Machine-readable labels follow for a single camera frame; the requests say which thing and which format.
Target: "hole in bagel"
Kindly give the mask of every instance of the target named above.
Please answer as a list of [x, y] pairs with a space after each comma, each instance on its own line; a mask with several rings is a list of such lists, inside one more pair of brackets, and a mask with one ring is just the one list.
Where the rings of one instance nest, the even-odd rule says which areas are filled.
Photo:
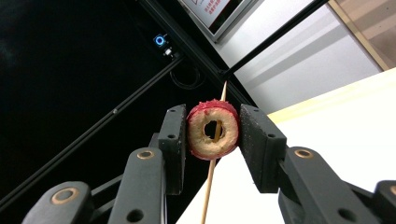
[[209, 123], [205, 125], [205, 135], [210, 137], [211, 139], [215, 139], [215, 133], [216, 133], [216, 125], [217, 122], [215, 120], [211, 120]]

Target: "brass screw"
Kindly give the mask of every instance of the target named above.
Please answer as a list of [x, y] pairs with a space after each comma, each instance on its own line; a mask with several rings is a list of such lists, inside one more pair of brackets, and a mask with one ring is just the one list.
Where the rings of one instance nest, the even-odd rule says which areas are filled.
[[147, 150], [137, 154], [137, 158], [140, 160], [148, 160], [154, 157], [154, 152]]
[[396, 185], [390, 186], [390, 191], [396, 195]]
[[314, 154], [306, 149], [297, 149], [294, 151], [294, 154], [303, 159], [311, 159], [314, 157]]
[[53, 204], [64, 204], [73, 201], [78, 196], [78, 189], [70, 187], [66, 189], [61, 189], [56, 192], [52, 198], [51, 202]]

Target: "white sign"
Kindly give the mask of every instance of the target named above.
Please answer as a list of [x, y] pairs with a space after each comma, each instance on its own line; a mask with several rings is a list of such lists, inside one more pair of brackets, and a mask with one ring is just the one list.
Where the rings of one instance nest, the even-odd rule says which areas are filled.
[[210, 27], [230, 0], [182, 0], [192, 13], [206, 26]]

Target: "white table surface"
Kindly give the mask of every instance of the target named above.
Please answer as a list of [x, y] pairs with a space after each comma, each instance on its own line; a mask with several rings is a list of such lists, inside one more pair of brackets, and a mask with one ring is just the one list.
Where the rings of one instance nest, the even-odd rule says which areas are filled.
[[[345, 181], [374, 191], [396, 179], [396, 69], [269, 115], [289, 147], [320, 153]], [[205, 184], [178, 221], [200, 223]], [[206, 223], [284, 223], [277, 194], [260, 194], [237, 148], [215, 169]]]

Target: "red-skinned food ring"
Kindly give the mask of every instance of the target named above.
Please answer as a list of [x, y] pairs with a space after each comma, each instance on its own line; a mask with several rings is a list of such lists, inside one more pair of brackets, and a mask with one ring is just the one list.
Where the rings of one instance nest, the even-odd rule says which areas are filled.
[[[210, 121], [221, 123], [218, 142], [205, 134]], [[188, 140], [192, 155], [211, 161], [232, 152], [238, 144], [239, 119], [235, 108], [228, 102], [212, 100], [199, 103], [187, 116]]]

